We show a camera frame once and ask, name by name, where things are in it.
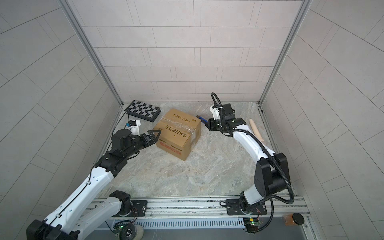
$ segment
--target cardboard box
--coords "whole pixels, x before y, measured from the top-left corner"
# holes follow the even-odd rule
[[[200,138],[200,123],[198,118],[172,108],[154,127],[161,130],[156,145],[185,161]]]

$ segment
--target wheel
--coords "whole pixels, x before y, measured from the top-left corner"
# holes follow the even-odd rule
[[[120,240],[140,240],[143,237],[144,229],[142,226],[128,223],[120,230]]]

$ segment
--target wall tile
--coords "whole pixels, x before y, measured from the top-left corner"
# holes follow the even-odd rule
[[[83,26],[82,29],[85,31],[85,35],[91,42],[94,48],[105,48],[105,43],[100,35],[100,32],[96,26]]]
[[[369,99],[384,89],[384,52],[350,32],[340,28],[322,56]]]
[[[257,102],[257,101],[260,101],[260,98],[261,98],[261,94],[244,94],[244,98],[243,98],[243,101],[244,102]]]
[[[176,67],[178,81],[216,81],[217,67]]]
[[[70,22],[64,15],[61,8],[53,12],[49,12],[43,17],[61,42],[64,42],[65,40],[75,35]]]
[[[37,154],[60,165],[85,122],[86,118],[72,106]]]
[[[168,101],[171,102],[206,102],[207,94],[192,93],[192,94],[167,94]]]
[[[36,20],[2,33],[0,73],[9,80],[54,47],[52,40]]]
[[[323,191],[309,161],[305,161],[297,167],[300,179],[311,201],[312,207],[321,226],[340,224],[332,206]]]
[[[76,100],[73,105],[84,115],[84,117],[89,117],[89,112],[79,103],[79,101]]]
[[[307,155],[305,155],[305,153],[301,154],[298,158],[296,158],[295,160],[293,160],[293,163],[295,164],[295,166],[299,166],[300,164],[302,164],[303,162],[307,161],[308,158],[307,158]]]
[[[330,133],[324,136],[321,140],[323,141],[324,145],[327,146],[328,144],[333,142],[335,139],[337,139],[347,131],[348,131],[348,128],[345,126],[344,123],[341,123],[335,129],[333,129]]]
[[[36,20],[39,22],[40,26],[44,29],[44,31],[47,33],[49,38],[52,40],[52,42],[59,46],[61,44],[61,41],[57,38],[56,34],[53,32],[52,28],[49,26],[49,24],[45,21],[44,16],[36,18]]]
[[[84,149],[85,151],[88,151],[89,145],[86,142],[84,142],[82,139],[80,139],[79,137],[76,137],[74,142],[77,145],[79,145],[82,149]]]
[[[83,128],[79,132],[78,137],[81,140],[85,141],[88,145],[91,145],[106,114],[107,112],[102,108],[102,106],[100,104],[97,104],[96,107],[93,109],[91,115],[85,122]]]
[[[375,225],[376,230],[379,232],[380,236],[384,236],[384,221],[373,222],[373,225]]]
[[[97,75],[79,96],[77,101],[87,110],[87,112],[91,113],[105,90],[107,90],[107,85],[101,76]]]
[[[79,76],[79,78],[83,81],[83,83],[88,86],[90,81],[87,79],[87,77],[84,75],[84,73],[80,70],[79,66],[76,65],[73,70],[76,72],[76,74]]]
[[[157,86],[159,93],[195,93],[194,82],[162,82]]]
[[[277,111],[281,108],[279,101],[273,91],[269,91],[266,98],[268,105],[271,109],[272,115],[275,116]]]
[[[91,58],[87,56],[84,58],[79,64],[78,64],[81,72],[86,76],[89,82],[91,82],[96,75],[98,74],[98,71],[96,70],[95,65],[93,64]]]
[[[249,26],[256,26],[261,6],[262,1],[255,1],[255,4],[253,5],[251,20],[249,21]]]
[[[141,26],[193,26],[193,1],[135,1]]]
[[[106,66],[146,66],[141,48],[98,48]]]
[[[282,48],[291,28],[265,28],[261,48]]]
[[[379,233],[349,186],[327,193],[349,239],[380,239]]]
[[[261,94],[264,91],[264,87],[264,82],[240,82],[239,90],[237,93]]]
[[[215,90],[215,93],[233,93],[233,88],[235,87],[235,82],[204,82],[200,84],[200,93],[211,93],[212,89]]]
[[[133,26],[125,0],[85,0],[74,4],[85,26]]]
[[[241,48],[201,48],[201,66],[238,66]]]
[[[37,166],[37,167],[40,167],[44,170],[47,170],[48,172],[51,172],[51,173],[55,173],[57,168],[59,167],[58,165],[48,161],[48,160],[45,160],[44,158],[38,156],[38,155],[35,155],[33,157],[33,159],[31,160],[31,164]]]
[[[307,79],[297,90],[295,98],[320,138],[341,123],[339,117]]]
[[[52,176],[53,173],[29,164],[17,179],[0,202],[0,232],[4,239],[16,238]]]
[[[292,128],[295,130],[297,126],[306,118],[307,116],[305,115],[304,112],[300,114],[300,116],[297,117],[297,119],[292,123]]]
[[[61,200],[71,184],[68,180],[74,178],[86,153],[87,152],[76,143],[71,146],[43,195],[40,197],[39,204],[59,207]]]
[[[384,132],[378,133],[371,137],[361,145],[377,164],[377,166],[384,171]]]
[[[133,24],[135,26],[141,26],[139,15],[137,14],[136,10],[136,4],[134,0],[127,0],[128,7],[129,7],[129,12],[131,13],[131,17],[133,20]]]
[[[384,32],[384,18],[381,17],[380,21],[372,28],[369,34],[364,38],[365,41],[373,44],[378,37]]]
[[[116,83],[121,94],[148,94],[155,93],[152,84],[147,82]]]
[[[265,1],[262,3],[256,26],[291,27],[300,1]]]
[[[157,47],[208,48],[210,28],[153,27]]]
[[[384,130],[384,113],[331,65],[325,67],[313,86],[359,142]]]
[[[279,57],[280,48],[250,48],[246,66],[274,66]]]
[[[341,225],[332,225],[323,227],[326,237],[346,237],[344,229]]]
[[[148,52],[153,66],[195,65],[194,48],[148,48]]]
[[[66,192],[67,195],[71,195],[73,191],[76,190],[76,188],[79,187],[79,185],[89,175],[91,167],[97,160],[99,160],[101,148],[102,145],[98,141],[93,140],[80,166],[76,168],[77,172]]]
[[[169,67],[131,67],[137,82],[172,81]]]
[[[43,96],[44,92],[23,73],[4,84],[0,88],[0,139],[3,139]]]
[[[365,38],[383,16],[383,11],[382,1],[329,0],[319,13],[360,38]]]
[[[201,0],[193,1],[194,26],[201,26]]]
[[[344,176],[341,175],[323,183],[321,186],[323,187],[324,192],[330,192],[347,185],[348,185],[347,181],[345,180]]]
[[[80,54],[71,40],[67,40],[34,62],[23,73],[47,93],[80,61]]]
[[[292,60],[286,56],[283,64],[280,67],[279,74],[284,79],[288,88],[292,90],[302,75],[300,69],[295,65]]]
[[[2,30],[2,32],[8,31],[11,28],[12,27],[4,20],[4,18],[0,16],[0,29]]]
[[[42,108],[39,104],[36,104],[32,111],[39,115],[42,119],[47,121],[49,124],[51,124],[53,127],[56,127],[59,121],[52,116],[49,112],[47,112],[44,108]]]
[[[202,1],[201,26],[249,26],[253,6],[252,1]]]
[[[308,119],[302,121],[295,129],[295,133],[320,183],[341,175],[338,166]]]
[[[0,195],[5,196],[53,129],[37,114],[29,112],[0,142]]]
[[[327,65],[315,50],[306,44],[300,37],[296,37],[292,43],[288,56],[304,73],[308,80],[313,83],[321,71]]]
[[[112,82],[131,82],[125,67],[105,67]]]
[[[276,97],[287,115],[289,122],[292,124],[303,110],[284,82],[281,83],[281,86],[276,93]]]
[[[261,67],[224,67],[221,81],[256,82]]]
[[[303,84],[304,80],[307,79],[305,77],[304,74],[302,74],[299,78],[299,80],[297,80],[296,84],[294,85],[294,87],[292,88],[291,92],[293,94],[296,94],[297,90],[299,89],[299,87]]]
[[[71,70],[40,100],[39,105],[60,121],[85,87],[76,72]]]
[[[155,47],[151,27],[99,26],[98,30],[107,47]]]
[[[195,66],[200,66],[200,48],[195,48]]]
[[[220,27],[212,28],[212,48],[258,48],[265,28]]]
[[[240,60],[240,66],[245,66],[245,63],[247,62],[247,58],[248,58],[248,53],[249,53],[249,48],[243,48],[243,53],[241,55],[241,60]]]
[[[292,159],[296,159],[302,154],[304,154],[304,150],[300,145],[300,142],[297,139],[296,134],[293,131],[291,124],[289,123],[288,118],[284,112],[276,120],[276,123],[279,127],[281,136],[284,139],[285,145],[287,146]]]
[[[317,49],[317,52],[322,54],[325,50],[325,48],[328,46],[329,42],[332,40],[333,36],[336,34],[337,30],[339,30],[339,25],[333,24],[327,35],[325,36],[324,40],[321,42],[319,48]]]
[[[31,214],[41,217],[46,217],[48,216],[51,212],[55,211],[55,207],[49,207],[41,204],[36,204],[36,206],[33,208]]]
[[[333,23],[328,19],[309,10],[297,35],[299,35],[300,38],[302,38],[313,49],[317,50],[332,25]]]
[[[0,15],[14,28],[58,8],[57,2],[49,0],[2,1]]]
[[[127,102],[131,102],[132,100],[137,101],[152,101],[152,102],[167,102],[167,94],[130,94],[130,100]]]
[[[382,220],[384,213],[384,206],[381,204],[384,200],[383,172],[380,171],[351,132],[344,133],[327,148],[369,218],[372,221]]]

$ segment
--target marble floor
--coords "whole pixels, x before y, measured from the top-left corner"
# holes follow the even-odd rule
[[[140,134],[152,129],[171,108],[208,119],[212,103],[153,103],[161,108],[155,122],[141,119]],[[262,137],[270,146],[268,135],[255,102],[231,103],[237,118],[248,124],[252,118]],[[124,115],[116,130],[124,128]],[[232,137],[210,132],[202,124],[201,137],[186,161],[159,149],[155,145],[140,151],[98,195],[106,198],[115,190],[132,197],[238,195],[253,184],[255,163],[245,149]]]

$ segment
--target vent grille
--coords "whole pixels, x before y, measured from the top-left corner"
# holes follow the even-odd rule
[[[138,219],[144,229],[244,228],[242,218]]]

